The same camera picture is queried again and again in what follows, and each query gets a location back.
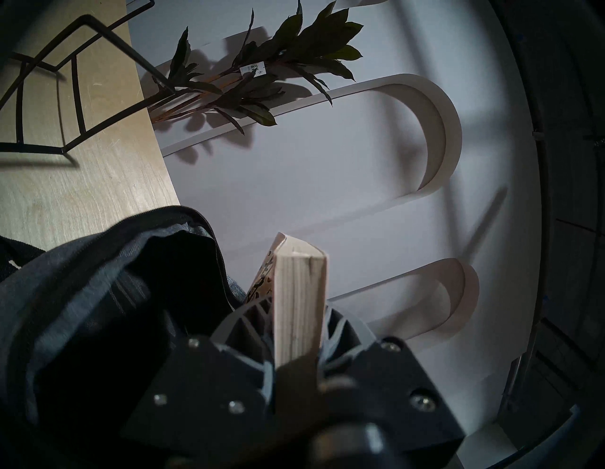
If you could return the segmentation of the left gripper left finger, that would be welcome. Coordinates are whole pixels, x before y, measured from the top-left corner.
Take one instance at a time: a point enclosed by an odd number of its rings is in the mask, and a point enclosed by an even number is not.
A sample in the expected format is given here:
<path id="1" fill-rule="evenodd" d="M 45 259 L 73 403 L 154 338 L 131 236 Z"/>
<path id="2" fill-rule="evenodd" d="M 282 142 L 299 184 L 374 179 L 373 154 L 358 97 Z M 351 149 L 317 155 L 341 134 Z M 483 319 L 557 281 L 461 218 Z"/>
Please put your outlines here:
<path id="1" fill-rule="evenodd" d="M 120 436 L 128 440 L 246 440 L 262 425 L 275 370 L 271 299 L 240 307 L 211 336 L 181 339 Z"/>

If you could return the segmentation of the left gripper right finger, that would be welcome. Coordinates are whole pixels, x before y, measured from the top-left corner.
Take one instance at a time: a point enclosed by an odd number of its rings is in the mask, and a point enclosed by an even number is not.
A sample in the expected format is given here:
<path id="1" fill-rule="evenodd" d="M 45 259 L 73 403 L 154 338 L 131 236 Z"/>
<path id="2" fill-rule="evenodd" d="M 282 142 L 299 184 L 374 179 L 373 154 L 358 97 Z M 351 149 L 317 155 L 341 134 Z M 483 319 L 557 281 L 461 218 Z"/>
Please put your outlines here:
<path id="1" fill-rule="evenodd" d="M 455 454 L 465 433 L 414 353 L 399 338 L 377 338 L 364 321 L 325 308 L 321 379 L 346 375 L 402 454 Z"/>

